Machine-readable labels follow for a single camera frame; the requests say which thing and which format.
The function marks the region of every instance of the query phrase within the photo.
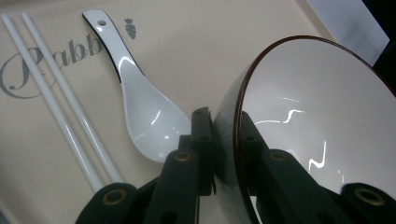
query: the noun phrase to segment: brass screw insert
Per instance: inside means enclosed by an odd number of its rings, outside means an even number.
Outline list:
[[[122,203],[127,194],[125,189],[113,189],[103,196],[103,203],[110,206]]]
[[[373,206],[382,206],[385,204],[384,198],[375,191],[366,188],[358,188],[354,191],[356,197]]]
[[[178,153],[175,155],[175,159],[176,159],[177,161],[189,161],[190,158],[191,158],[191,154],[188,153],[188,152],[178,152]]]
[[[281,153],[281,152],[271,152],[270,157],[273,161],[285,161],[286,160],[286,155]]]

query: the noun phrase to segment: hole in spoon handle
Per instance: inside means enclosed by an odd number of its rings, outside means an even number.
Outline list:
[[[135,67],[134,70],[138,72],[139,75],[143,75],[131,53],[122,41],[114,23],[103,10],[88,10],[85,11],[82,16],[96,32],[97,36],[102,40],[102,43],[116,68],[120,82],[124,79],[122,76],[128,75],[123,74],[120,70],[120,65],[125,62],[129,62],[131,66]]]

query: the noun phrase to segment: white chopstick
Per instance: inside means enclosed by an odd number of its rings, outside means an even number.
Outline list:
[[[81,143],[78,141],[72,127],[70,126],[69,122],[64,115],[64,112],[58,105],[55,97],[52,95],[49,86],[47,85],[46,80],[42,77],[41,72],[39,71],[37,65],[35,64],[32,56],[30,55],[28,49],[26,48],[25,44],[23,43],[18,31],[15,29],[14,24],[12,23],[11,19],[6,15],[2,14],[2,19],[4,24],[6,25],[9,34],[11,35],[13,41],[15,42],[18,50],[21,53],[22,58],[25,60],[27,66],[32,73],[35,82],[38,88],[41,90],[47,104],[55,117],[56,121],[58,122],[64,137],[67,139],[70,147],[76,158],[78,159],[78,163],[82,170],[87,176],[88,180],[91,183],[93,190],[96,192],[103,187],[102,181],[99,178],[99,175],[96,173],[95,169],[93,168],[89,158],[85,154]]]
[[[98,135],[96,134],[96,131],[93,129],[90,121],[88,120],[88,117],[85,115],[83,109],[79,105],[76,96],[74,95],[73,91],[70,89],[67,81],[64,79],[61,69],[59,69],[58,65],[56,64],[55,60],[53,59],[53,57],[50,54],[49,50],[47,49],[46,45],[44,44],[44,41],[43,41],[42,37],[40,36],[40,33],[37,31],[32,20],[26,13],[22,13],[21,15],[22,15],[23,20],[26,23],[31,35],[33,36],[33,39],[37,43],[41,52],[43,53],[44,58],[46,59],[48,65],[49,65],[49,68],[51,69],[53,75],[55,75],[56,79],[58,80],[58,83],[59,83],[62,91],[64,92],[64,95],[65,95],[67,101],[69,102],[69,104],[73,108],[76,116],[78,117],[78,121],[79,121],[80,125],[83,127],[85,134],[87,134],[88,138],[91,141],[91,144],[95,148],[96,154],[101,159],[102,164],[105,166],[106,171],[107,171],[108,175],[110,176],[111,180],[113,182],[122,182],[120,173],[118,172],[113,161],[108,156],[105,147],[103,146]]]

